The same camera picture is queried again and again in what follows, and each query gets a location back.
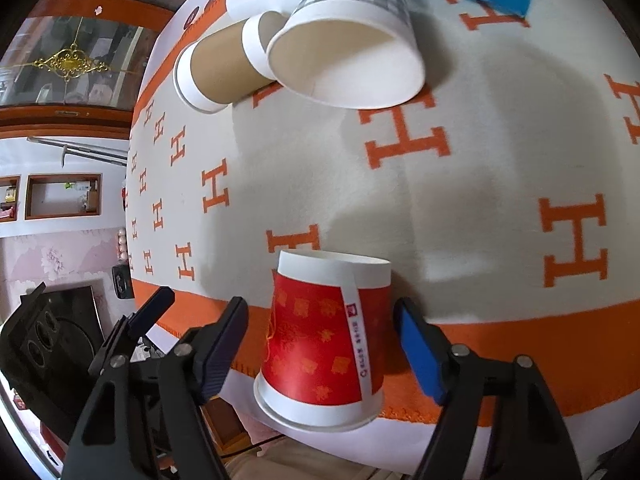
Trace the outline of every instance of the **bolt head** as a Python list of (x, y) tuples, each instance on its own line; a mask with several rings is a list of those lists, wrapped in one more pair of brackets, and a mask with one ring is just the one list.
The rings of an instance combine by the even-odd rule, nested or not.
[(111, 361), (109, 362), (111, 364), (111, 368), (120, 368), (124, 363), (127, 362), (127, 358), (124, 357), (124, 355), (120, 354), (112, 357)]
[(178, 357), (185, 357), (193, 351), (193, 347), (189, 343), (180, 343), (174, 348), (174, 354)]
[(529, 357), (528, 355), (519, 355), (516, 358), (516, 362), (518, 366), (521, 366), (523, 368), (531, 368), (533, 366), (533, 359), (531, 359), (531, 357)]
[(456, 357), (466, 357), (471, 353), (471, 350), (469, 350), (467, 345), (456, 343), (455, 345), (451, 345), (451, 353)]

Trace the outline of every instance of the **stacked paper cups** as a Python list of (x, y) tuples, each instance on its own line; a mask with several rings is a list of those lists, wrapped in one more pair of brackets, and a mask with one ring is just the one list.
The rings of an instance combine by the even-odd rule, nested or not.
[(274, 79), (315, 102), (374, 109), (424, 85), (406, 0), (226, 0), (234, 25), (178, 57), (178, 95), (216, 113)]

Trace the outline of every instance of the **tablecloth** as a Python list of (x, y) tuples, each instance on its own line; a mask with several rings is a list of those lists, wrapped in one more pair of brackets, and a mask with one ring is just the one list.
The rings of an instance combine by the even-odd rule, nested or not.
[[(278, 251), (387, 258), (394, 296), (415, 298), (451, 340), (536, 360), (581, 459), (628, 438), (640, 417), (640, 59), (606, 5), (533, 0), (523, 20), (473, 0), (409, 0), (428, 74), (410, 102), (343, 110), (275, 83), (206, 115), (171, 76), (185, 46), (231, 24), (225, 0), (202, 1), (134, 111), (136, 301), (173, 287), (161, 326), (180, 335), (246, 298), (230, 382), (250, 403)], [(439, 410), (392, 334), (388, 354), (383, 418), (369, 426), (428, 437)], [(392, 468), (383, 449), (336, 442), (314, 445)], [(392, 462), (409, 472), (419, 455)]]

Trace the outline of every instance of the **kraft paper cup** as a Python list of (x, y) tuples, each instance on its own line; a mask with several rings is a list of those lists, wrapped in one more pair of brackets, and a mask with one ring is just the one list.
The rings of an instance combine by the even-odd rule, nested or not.
[(280, 253), (266, 359), (254, 382), (267, 415), (319, 432), (354, 430), (378, 416), (390, 284), (386, 260)]
[(406, 0), (302, 0), (267, 55), (283, 86), (335, 107), (391, 107), (424, 85)]
[(286, 18), (264, 12), (187, 46), (174, 68), (177, 94), (197, 111), (214, 114), (274, 80), (266, 49)]

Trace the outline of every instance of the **red logo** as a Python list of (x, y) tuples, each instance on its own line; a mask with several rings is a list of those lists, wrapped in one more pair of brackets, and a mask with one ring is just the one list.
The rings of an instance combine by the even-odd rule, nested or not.
[(358, 309), (355, 303), (350, 303), (348, 305), (345, 305), (345, 307), (347, 308), (347, 316), (355, 317), (358, 315)]

